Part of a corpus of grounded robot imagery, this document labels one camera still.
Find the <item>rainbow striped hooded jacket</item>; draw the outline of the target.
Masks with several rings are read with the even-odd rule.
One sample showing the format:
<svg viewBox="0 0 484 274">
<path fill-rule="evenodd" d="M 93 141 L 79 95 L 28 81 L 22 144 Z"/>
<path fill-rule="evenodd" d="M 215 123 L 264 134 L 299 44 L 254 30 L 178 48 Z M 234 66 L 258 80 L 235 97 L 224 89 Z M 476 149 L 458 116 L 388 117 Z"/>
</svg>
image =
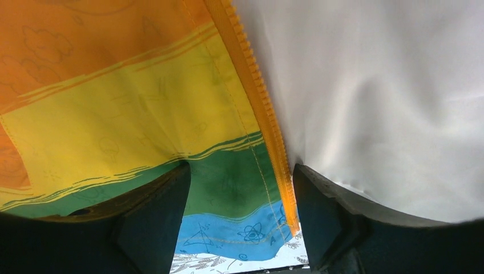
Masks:
<svg viewBox="0 0 484 274">
<path fill-rule="evenodd" d="M 2 1 L 1 211 L 67 215 L 192 164 L 176 252 L 266 261 L 298 161 L 483 217 L 482 1 Z"/>
</svg>

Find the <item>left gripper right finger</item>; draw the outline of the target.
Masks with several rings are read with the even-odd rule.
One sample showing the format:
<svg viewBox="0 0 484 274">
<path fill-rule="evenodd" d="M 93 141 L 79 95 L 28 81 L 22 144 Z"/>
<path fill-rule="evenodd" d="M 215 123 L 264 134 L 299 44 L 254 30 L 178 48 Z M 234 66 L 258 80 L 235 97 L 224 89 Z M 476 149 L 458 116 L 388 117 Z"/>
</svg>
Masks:
<svg viewBox="0 0 484 274">
<path fill-rule="evenodd" d="M 445 223 L 373 202 L 297 164 L 297 209 L 315 273 L 482 273 L 483 220 Z"/>
</svg>

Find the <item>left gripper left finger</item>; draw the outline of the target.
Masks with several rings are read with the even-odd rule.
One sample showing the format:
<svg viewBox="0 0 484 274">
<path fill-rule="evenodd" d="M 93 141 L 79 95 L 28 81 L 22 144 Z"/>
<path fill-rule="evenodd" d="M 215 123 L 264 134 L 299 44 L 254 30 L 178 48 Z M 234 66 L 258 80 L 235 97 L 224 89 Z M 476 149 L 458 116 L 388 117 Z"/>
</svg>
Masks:
<svg viewBox="0 0 484 274">
<path fill-rule="evenodd" d="M 67 216 L 1 214 L 2 273 L 168 273 L 191 184 L 182 163 Z"/>
</svg>

